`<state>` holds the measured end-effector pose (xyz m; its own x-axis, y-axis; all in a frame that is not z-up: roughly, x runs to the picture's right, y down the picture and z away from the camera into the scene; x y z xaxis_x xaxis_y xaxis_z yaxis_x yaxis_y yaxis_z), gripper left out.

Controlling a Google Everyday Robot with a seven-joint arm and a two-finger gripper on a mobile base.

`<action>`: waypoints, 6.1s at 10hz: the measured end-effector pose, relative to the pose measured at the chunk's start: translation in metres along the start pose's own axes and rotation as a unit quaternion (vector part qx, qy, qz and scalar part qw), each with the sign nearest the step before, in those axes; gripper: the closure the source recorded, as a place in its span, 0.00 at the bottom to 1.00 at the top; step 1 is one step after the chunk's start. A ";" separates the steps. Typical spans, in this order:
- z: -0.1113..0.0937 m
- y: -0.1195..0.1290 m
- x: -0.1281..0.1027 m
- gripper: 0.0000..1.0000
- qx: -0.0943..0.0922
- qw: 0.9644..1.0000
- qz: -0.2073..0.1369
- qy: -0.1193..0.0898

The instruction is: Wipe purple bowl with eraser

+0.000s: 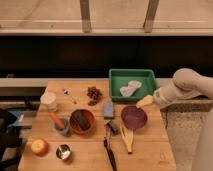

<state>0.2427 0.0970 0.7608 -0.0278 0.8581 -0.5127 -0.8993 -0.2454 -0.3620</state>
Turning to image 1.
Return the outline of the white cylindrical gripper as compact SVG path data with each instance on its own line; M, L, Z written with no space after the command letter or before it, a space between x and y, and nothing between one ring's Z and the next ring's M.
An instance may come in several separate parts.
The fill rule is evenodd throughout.
M137 108L151 105L156 109L163 109L169 105L169 101L163 96L161 89L156 89L152 95L147 95L136 103Z

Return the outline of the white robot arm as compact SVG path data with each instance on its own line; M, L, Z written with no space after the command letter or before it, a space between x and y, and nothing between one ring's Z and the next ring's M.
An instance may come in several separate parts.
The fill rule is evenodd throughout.
M172 81L136 103L138 108L162 109L175 100L199 92L213 100L213 77L202 76L189 68L177 70ZM213 107L201 128L191 171L213 171Z

